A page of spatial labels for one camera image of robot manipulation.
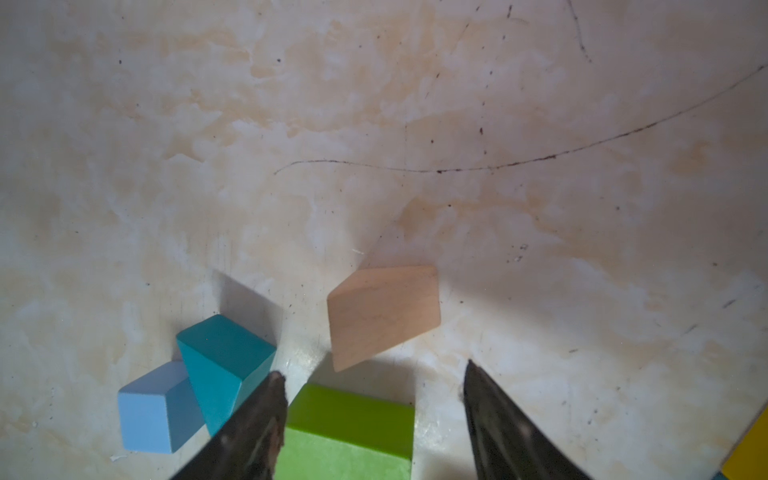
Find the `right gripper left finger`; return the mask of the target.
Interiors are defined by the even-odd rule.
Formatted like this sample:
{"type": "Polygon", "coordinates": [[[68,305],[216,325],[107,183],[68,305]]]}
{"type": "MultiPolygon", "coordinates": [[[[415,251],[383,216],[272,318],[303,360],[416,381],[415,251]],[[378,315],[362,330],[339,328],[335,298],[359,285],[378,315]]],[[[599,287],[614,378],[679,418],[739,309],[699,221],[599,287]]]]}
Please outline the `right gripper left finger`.
{"type": "Polygon", "coordinates": [[[173,479],[272,480],[287,412],[285,376],[272,371],[173,479]]]}

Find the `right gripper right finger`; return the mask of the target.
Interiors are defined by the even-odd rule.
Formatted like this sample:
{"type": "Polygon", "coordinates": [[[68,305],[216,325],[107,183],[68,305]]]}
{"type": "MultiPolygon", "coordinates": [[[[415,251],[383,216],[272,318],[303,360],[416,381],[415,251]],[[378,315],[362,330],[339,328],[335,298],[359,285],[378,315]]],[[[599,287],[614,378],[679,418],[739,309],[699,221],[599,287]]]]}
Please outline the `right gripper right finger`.
{"type": "Polygon", "coordinates": [[[465,370],[463,404],[478,478],[590,478],[472,361],[465,370]]]}

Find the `green block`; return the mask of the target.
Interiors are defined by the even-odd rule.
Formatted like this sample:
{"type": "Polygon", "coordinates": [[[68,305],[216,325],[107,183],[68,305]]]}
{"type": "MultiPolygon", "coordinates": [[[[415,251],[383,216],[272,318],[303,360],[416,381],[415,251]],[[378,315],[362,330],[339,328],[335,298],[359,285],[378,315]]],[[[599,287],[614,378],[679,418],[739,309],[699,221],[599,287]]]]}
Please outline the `green block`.
{"type": "Polygon", "coordinates": [[[308,383],[288,409],[276,479],[409,479],[415,409],[308,383]]]}

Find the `teal triangle block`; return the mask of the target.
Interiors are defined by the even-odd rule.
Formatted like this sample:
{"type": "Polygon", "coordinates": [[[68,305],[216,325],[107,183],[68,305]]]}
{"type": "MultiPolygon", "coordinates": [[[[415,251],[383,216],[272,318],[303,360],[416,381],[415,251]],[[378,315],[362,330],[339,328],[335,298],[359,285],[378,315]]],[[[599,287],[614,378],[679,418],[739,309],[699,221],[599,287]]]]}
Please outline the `teal triangle block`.
{"type": "Polygon", "coordinates": [[[193,392],[211,436],[265,380],[276,347],[223,315],[176,335],[193,392]]]}

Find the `natural wood half round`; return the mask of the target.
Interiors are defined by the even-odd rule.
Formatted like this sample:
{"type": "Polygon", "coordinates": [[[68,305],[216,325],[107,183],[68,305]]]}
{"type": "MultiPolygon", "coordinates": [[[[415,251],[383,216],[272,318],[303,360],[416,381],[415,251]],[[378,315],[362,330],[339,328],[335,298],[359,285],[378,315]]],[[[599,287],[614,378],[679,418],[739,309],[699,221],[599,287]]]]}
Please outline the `natural wood half round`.
{"type": "Polygon", "coordinates": [[[361,269],[327,296],[336,372],[396,347],[441,324],[434,266],[361,269]]]}

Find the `yellow triangle block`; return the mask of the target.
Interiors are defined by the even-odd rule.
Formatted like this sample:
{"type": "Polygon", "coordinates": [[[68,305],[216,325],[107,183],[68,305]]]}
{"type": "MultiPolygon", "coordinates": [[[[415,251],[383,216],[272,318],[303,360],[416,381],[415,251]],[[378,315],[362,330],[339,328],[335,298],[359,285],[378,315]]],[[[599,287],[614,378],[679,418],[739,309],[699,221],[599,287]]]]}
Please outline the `yellow triangle block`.
{"type": "Polygon", "coordinates": [[[764,409],[721,468],[729,480],[767,480],[768,413],[764,409]]]}

